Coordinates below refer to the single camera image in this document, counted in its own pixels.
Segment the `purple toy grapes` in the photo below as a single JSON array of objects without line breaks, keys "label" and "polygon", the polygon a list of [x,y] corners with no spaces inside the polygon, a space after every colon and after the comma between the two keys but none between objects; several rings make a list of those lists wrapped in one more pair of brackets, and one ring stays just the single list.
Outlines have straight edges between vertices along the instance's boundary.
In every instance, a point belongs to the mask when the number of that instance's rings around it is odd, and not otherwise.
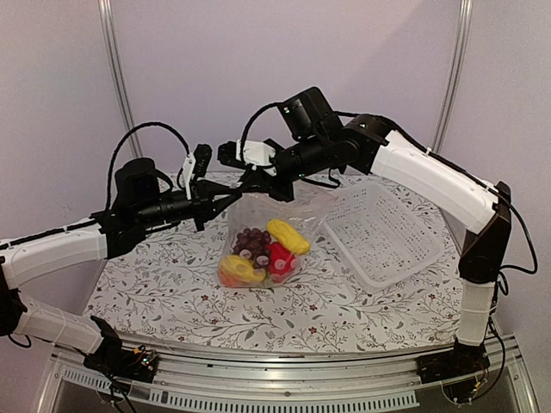
[{"label": "purple toy grapes", "polygon": [[267,231],[259,228],[244,228],[235,238],[232,253],[250,260],[254,268],[267,268],[269,265],[269,249],[272,239]]}]

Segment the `clear zip top bag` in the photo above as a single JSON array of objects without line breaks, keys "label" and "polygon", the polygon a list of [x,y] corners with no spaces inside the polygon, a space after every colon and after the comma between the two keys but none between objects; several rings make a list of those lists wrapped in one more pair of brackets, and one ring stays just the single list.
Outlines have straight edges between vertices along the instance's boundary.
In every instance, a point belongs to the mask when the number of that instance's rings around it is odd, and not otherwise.
[{"label": "clear zip top bag", "polygon": [[269,288],[297,275],[337,196],[300,183],[294,200],[245,194],[227,214],[218,276],[230,288]]}]

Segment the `orange toy pumpkin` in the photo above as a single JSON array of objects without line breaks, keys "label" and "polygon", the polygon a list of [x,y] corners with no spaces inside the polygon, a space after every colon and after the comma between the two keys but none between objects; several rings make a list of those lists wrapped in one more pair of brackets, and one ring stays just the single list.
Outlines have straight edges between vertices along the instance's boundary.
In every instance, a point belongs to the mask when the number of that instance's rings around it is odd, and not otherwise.
[{"label": "orange toy pumpkin", "polygon": [[220,279],[220,282],[225,287],[229,287],[229,288],[248,287],[247,282],[239,280],[235,278],[233,275],[227,274],[223,271],[219,271],[219,279]]}]

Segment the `red toy bell pepper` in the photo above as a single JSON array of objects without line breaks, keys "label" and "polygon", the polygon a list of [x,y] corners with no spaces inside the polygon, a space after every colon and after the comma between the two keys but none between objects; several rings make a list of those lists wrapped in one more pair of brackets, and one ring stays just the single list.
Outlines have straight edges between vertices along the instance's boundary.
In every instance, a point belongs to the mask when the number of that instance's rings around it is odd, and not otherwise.
[{"label": "red toy bell pepper", "polygon": [[300,265],[300,261],[289,250],[278,242],[268,245],[270,280],[275,284],[282,284],[293,275]]}]

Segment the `white plastic basket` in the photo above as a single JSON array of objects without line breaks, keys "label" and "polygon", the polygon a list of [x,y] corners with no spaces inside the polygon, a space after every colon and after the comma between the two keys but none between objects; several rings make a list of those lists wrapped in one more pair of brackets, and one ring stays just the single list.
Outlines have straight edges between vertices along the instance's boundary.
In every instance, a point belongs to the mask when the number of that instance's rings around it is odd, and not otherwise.
[{"label": "white plastic basket", "polygon": [[443,243],[379,183],[356,183],[333,194],[337,201],[324,231],[366,290],[391,287],[442,256]]}]

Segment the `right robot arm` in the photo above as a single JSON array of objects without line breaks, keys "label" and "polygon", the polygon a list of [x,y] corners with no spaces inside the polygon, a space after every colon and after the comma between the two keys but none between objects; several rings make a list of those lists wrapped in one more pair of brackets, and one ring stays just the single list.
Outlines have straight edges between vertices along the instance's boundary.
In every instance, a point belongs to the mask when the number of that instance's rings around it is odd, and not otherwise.
[{"label": "right robot arm", "polygon": [[[251,126],[271,108],[284,119],[294,145],[284,149],[269,140],[247,145]],[[349,122],[343,123],[346,116]],[[317,87],[259,108],[233,152],[245,166],[247,185],[276,200],[291,200],[295,181],[351,167],[409,188],[459,220],[466,231],[458,264],[461,317],[454,349],[444,363],[454,375],[477,363],[511,235],[511,191],[506,184],[493,186],[471,176],[384,116],[334,110]]]}]

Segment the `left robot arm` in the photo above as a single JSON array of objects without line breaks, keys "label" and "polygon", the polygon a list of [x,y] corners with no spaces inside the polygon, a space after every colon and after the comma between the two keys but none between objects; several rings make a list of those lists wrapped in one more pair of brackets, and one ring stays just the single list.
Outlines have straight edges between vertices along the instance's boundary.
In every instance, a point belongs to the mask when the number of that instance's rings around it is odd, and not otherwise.
[{"label": "left robot arm", "polygon": [[73,225],[6,241],[1,246],[1,334],[23,335],[77,348],[93,354],[109,373],[128,364],[120,339],[103,320],[75,316],[23,297],[24,283],[83,262],[124,256],[155,231],[191,219],[197,230],[216,218],[241,193],[205,178],[193,180],[194,169],[206,166],[193,157],[184,162],[184,187],[162,191],[169,177],[152,159],[137,158],[115,173],[117,195],[105,211],[92,213]]}]

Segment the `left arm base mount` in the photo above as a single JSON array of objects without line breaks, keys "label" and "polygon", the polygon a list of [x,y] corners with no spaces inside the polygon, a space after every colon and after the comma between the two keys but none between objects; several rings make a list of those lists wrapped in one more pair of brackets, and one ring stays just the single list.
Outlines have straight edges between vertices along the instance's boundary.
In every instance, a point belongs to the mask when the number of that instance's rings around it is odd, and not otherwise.
[{"label": "left arm base mount", "polygon": [[152,383],[158,370],[158,352],[145,345],[124,349],[122,340],[105,320],[96,316],[91,320],[100,329],[102,341],[94,353],[84,357],[84,366],[110,378]]}]

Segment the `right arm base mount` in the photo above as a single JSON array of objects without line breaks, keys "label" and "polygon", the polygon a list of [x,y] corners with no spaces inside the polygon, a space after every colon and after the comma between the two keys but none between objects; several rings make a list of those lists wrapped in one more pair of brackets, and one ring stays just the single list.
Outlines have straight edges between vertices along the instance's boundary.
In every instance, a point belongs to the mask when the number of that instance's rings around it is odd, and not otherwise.
[{"label": "right arm base mount", "polygon": [[416,366],[417,376],[427,384],[482,372],[490,366],[490,361],[483,343],[470,346],[455,340],[450,350],[419,356]]}]

